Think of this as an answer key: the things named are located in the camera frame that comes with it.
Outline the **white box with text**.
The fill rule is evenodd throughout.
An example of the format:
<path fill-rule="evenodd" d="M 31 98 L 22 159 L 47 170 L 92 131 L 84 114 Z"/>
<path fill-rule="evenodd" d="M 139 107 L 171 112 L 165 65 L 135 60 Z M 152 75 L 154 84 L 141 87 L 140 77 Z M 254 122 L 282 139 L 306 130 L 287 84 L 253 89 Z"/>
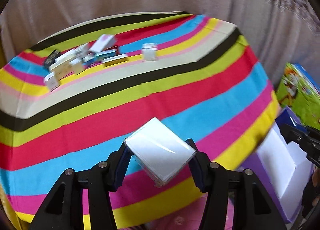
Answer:
<path fill-rule="evenodd" d="M 71 49 L 55 59 L 55 63 L 62 62 L 64 59 L 74 59 L 76 57 L 75 49 Z"/>

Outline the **white barcode box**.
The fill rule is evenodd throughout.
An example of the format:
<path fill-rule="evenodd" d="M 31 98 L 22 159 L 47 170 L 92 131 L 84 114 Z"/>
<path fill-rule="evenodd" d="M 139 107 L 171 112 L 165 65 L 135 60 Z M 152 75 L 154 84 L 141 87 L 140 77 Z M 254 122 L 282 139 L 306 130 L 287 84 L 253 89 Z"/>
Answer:
<path fill-rule="evenodd" d="M 89 54 L 89 44 L 88 44 L 88 43 L 83 44 L 83 45 L 80 45 L 80 46 L 78 46 L 78 47 L 75 49 L 75 56 L 76 56 L 76 58 L 83 59 L 83 58 L 85 58 L 88 54 Z"/>

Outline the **beige curtain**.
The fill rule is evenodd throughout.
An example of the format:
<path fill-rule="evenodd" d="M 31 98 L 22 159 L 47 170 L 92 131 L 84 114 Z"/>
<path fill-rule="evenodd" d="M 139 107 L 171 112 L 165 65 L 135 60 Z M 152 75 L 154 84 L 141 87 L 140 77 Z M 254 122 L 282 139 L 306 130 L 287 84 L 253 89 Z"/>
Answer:
<path fill-rule="evenodd" d="M 1 58 L 9 61 L 47 36 L 120 13 L 184 10 L 236 24 L 273 83 L 286 63 L 319 80 L 319 16 L 308 0 L 10 0 L 1 14 Z"/>

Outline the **purple storage box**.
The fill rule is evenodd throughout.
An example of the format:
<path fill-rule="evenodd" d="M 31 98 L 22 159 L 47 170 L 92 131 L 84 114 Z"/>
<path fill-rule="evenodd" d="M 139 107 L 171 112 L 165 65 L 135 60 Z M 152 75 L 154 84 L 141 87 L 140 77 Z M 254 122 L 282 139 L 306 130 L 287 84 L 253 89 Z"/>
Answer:
<path fill-rule="evenodd" d="M 279 129 L 285 123 L 290 126 L 302 124 L 289 107 L 283 108 L 263 142 L 237 170 L 250 168 L 254 171 L 284 221 L 291 223 L 301 208 L 303 189 L 309 181 L 313 165 L 297 143 L 286 143 Z"/>

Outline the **striped colourful tablecloth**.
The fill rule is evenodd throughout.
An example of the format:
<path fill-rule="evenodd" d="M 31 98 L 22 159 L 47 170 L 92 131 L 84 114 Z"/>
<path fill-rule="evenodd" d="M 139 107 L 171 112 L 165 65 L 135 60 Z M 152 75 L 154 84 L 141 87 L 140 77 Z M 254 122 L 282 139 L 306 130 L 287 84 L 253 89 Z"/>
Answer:
<path fill-rule="evenodd" d="M 127 61 L 69 74 L 50 92 L 46 57 L 116 37 Z M 144 61 L 142 45 L 157 44 Z M 236 25 L 204 15 L 134 13 L 70 29 L 20 52 L 1 69 L 1 186 L 31 222 L 66 168 L 87 170 L 156 117 L 233 170 L 264 138 L 279 104 Z"/>

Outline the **black product box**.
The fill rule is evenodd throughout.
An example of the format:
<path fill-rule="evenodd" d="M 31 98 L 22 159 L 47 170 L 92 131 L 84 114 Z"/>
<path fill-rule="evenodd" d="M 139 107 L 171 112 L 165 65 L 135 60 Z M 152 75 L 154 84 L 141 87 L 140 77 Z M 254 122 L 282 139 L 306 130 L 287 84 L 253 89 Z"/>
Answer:
<path fill-rule="evenodd" d="M 43 62 L 43 66 L 45 69 L 49 69 L 49 67 L 55 63 L 55 60 L 61 56 L 61 52 L 57 49 L 53 50 Z"/>

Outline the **green cartoon picture book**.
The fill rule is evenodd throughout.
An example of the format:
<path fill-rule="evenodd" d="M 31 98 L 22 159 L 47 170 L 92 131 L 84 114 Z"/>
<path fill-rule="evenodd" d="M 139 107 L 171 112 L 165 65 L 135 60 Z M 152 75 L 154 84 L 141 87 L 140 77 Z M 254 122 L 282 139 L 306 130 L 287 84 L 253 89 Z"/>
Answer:
<path fill-rule="evenodd" d="M 303 124 L 319 129 L 319 86 L 300 64 L 286 63 L 276 96 Z"/>

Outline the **cream tall box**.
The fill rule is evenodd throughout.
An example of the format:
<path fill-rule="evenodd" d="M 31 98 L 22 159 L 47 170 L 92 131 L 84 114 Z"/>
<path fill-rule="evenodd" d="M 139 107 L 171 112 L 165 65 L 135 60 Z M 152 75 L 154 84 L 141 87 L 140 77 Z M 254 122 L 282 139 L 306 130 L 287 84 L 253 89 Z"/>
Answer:
<path fill-rule="evenodd" d="M 75 57 L 65 57 L 61 61 L 58 61 L 54 64 L 52 64 L 49 67 L 49 71 L 54 73 L 57 80 L 61 80 L 67 75 L 71 74 L 72 72 L 72 66 L 70 62 L 74 60 Z"/>

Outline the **small cream cube box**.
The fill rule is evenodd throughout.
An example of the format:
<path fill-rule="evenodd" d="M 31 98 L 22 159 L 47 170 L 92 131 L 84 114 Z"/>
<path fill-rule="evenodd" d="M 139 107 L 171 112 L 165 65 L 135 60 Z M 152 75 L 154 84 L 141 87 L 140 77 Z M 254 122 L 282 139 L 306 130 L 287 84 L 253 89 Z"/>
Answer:
<path fill-rule="evenodd" d="M 82 60 L 80 58 L 75 58 L 69 64 L 70 64 L 71 69 L 75 75 L 78 75 L 85 70 L 83 63 L 82 63 Z"/>

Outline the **clear white card case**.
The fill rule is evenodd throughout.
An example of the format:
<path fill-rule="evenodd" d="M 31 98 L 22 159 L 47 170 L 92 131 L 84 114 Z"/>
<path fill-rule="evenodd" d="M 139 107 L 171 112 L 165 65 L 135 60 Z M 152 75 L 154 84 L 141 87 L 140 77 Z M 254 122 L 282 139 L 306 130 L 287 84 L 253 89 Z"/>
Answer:
<path fill-rule="evenodd" d="M 171 181 L 196 154 L 156 117 L 127 137 L 124 144 L 157 186 Z"/>

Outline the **white cube box with logo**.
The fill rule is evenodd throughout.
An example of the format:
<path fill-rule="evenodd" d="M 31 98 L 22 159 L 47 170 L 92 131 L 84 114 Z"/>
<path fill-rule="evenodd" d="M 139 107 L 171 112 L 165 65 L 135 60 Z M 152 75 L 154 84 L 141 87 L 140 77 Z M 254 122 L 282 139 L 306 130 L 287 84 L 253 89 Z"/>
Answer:
<path fill-rule="evenodd" d="M 60 83 L 56 78 L 54 71 L 49 73 L 47 76 L 43 78 L 43 83 L 45 84 L 45 86 L 48 88 L 50 92 L 52 92 L 53 90 L 55 90 L 57 87 L 60 86 Z"/>

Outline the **white box with pink blot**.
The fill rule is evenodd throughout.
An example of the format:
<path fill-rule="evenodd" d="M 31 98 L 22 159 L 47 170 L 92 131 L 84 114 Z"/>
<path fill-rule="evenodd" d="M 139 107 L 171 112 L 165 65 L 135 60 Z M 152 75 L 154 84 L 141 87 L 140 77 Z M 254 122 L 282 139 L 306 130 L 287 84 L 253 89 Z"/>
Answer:
<path fill-rule="evenodd" d="M 99 53 L 113 47 L 115 44 L 116 37 L 114 35 L 103 34 L 90 47 L 89 51 L 91 53 Z"/>

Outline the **blue white small box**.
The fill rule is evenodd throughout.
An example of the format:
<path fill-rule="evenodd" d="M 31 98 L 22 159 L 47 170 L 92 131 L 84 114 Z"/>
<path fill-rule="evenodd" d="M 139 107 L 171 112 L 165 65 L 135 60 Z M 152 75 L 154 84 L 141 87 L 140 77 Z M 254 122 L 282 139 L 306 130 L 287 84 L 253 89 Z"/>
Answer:
<path fill-rule="evenodd" d="M 85 68 L 90 67 L 91 65 L 95 64 L 96 62 L 97 62 L 97 58 L 92 53 L 87 54 L 82 59 L 82 64 L 84 65 Z"/>

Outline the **teal green printed box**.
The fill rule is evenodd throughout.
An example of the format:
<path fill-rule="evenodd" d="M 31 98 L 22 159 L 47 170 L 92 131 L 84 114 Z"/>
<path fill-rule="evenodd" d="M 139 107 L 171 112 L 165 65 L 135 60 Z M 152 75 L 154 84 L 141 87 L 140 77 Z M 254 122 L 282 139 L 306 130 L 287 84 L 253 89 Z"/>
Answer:
<path fill-rule="evenodd" d="M 117 55 L 116 49 L 109 49 L 102 52 L 95 53 L 94 57 L 97 61 L 103 61 L 106 58 L 115 57 Z"/>

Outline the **white cube box on right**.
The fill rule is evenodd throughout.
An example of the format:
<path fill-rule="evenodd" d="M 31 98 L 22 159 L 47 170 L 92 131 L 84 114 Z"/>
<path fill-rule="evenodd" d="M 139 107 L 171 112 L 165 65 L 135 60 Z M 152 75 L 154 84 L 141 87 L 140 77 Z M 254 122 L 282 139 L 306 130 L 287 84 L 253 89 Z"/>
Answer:
<path fill-rule="evenodd" d="M 156 61 L 157 60 L 157 44 L 147 43 L 142 45 L 142 56 L 144 61 Z"/>

